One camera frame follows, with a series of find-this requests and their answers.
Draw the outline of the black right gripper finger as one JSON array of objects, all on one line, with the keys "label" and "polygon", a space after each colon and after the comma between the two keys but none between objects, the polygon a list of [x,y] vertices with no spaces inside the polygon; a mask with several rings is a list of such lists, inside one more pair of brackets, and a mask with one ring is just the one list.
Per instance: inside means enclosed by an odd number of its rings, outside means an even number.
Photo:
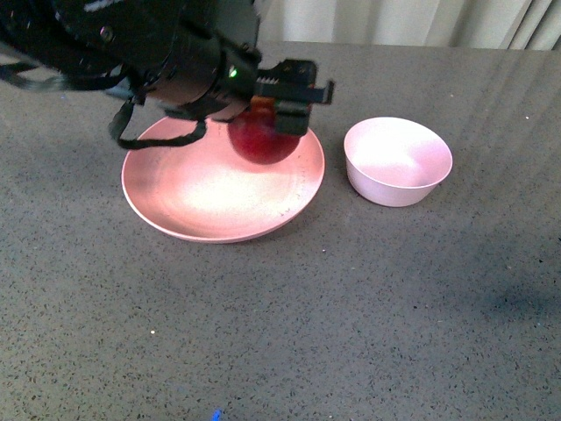
[{"label": "black right gripper finger", "polygon": [[311,106],[307,103],[279,100],[274,103],[274,129],[277,133],[304,136],[309,129]]}]

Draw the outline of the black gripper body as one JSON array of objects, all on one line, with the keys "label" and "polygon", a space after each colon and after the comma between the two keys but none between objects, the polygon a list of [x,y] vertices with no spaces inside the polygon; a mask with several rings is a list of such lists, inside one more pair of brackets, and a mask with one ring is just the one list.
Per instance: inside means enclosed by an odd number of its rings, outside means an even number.
[{"label": "black gripper body", "polygon": [[317,65],[313,61],[285,59],[273,68],[258,71],[253,94],[297,103],[331,104],[335,83],[328,80],[325,87],[319,88],[316,77]]}]

